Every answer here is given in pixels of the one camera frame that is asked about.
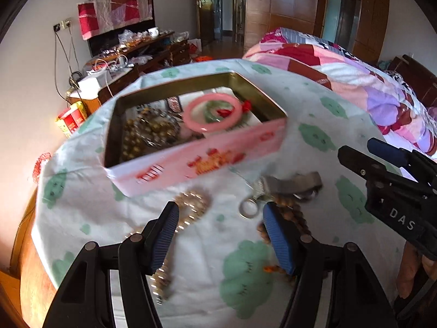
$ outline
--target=round table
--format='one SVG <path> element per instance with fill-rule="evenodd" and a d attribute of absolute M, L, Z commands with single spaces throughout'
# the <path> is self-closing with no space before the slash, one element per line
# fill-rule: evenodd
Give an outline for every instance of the round table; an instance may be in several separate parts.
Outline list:
<path fill-rule="evenodd" d="M 102 167 L 107 125 L 116 99 L 160 83 L 228 71 L 247 78 L 287 113 L 287 136 L 280 151 L 164 190 L 124 196 Z M 368 114 L 291 72 L 233 59 L 151 73 L 102 105 L 44 167 L 32 238 L 58 287 L 86 242 L 93 240 L 101 246 L 119 243 L 157 218 L 180 192 L 201 189 L 210 195 L 211 206 L 174 238 L 170 297 L 157 308 L 163 327 L 275 327 L 293 288 L 281 274 L 263 270 L 264 265 L 274 263 L 275 256 L 256 231 L 262 216 L 244 219 L 238 206 L 250 194 L 247 183 L 261 174 L 289 178 L 318 171 L 323 189 L 302 206 L 314 237 L 339 246 L 357 243 L 393 299 L 405 241 L 366 212 L 364 180 L 337 159 L 342 145 L 369 154 L 366 143 L 371 137 L 383 140 Z M 123 327 L 117 272 L 111 273 L 111 285 L 115 318 L 118 327 Z"/>

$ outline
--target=wall outlet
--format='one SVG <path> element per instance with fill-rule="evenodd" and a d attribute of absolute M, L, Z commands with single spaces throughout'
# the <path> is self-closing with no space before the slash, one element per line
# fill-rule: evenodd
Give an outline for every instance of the wall outlet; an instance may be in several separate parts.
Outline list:
<path fill-rule="evenodd" d="M 60 23 L 54 25 L 53 30 L 55 32 L 59 32 L 60 30 L 64 30 L 65 28 L 68 28 L 69 26 L 71 26 L 71 18 L 67 18 L 61 21 Z"/>

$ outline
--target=white mug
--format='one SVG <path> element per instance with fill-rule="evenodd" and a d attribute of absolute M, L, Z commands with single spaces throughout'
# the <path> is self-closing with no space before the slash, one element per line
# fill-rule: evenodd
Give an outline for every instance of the white mug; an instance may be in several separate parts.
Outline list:
<path fill-rule="evenodd" d="M 150 34 L 150 37 L 152 37 L 152 38 L 158 37 L 160 34 L 159 28 L 158 27 L 150 28 L 149 34 Z"/>

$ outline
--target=finger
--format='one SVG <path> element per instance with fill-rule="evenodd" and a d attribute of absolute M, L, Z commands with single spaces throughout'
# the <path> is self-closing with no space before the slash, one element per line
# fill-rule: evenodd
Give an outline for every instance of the finger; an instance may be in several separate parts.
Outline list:
<path fill-rule="evenodd" d="M 425 255 L 422 256 L 422 265 L 428 276 L 433 280 L 437 280 L 437 262 L 428 259 Z"/>
<path fill-rule="evenodd" d="M 414 285 L 414 276 L 420 267 L 420 258 L 417 250 L 409 242 L 405 243 L 404 254 L 402 256 L 401 266 L 399 268 L 396 285 L 398 287 L 399 296 L 407 298 Z"/>

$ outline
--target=brown leather headboard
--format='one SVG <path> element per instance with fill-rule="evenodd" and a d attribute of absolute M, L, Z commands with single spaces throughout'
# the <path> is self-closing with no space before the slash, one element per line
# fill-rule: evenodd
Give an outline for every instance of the brown leather headboard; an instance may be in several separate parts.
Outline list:
<path fill-rule="evenodd" d="M 426 67 L 413 58 L 403 55 L 402 58 L 396 57 L 388 69 L 402 75 L 425 107 L 437 106 L 437 77 Z"/>

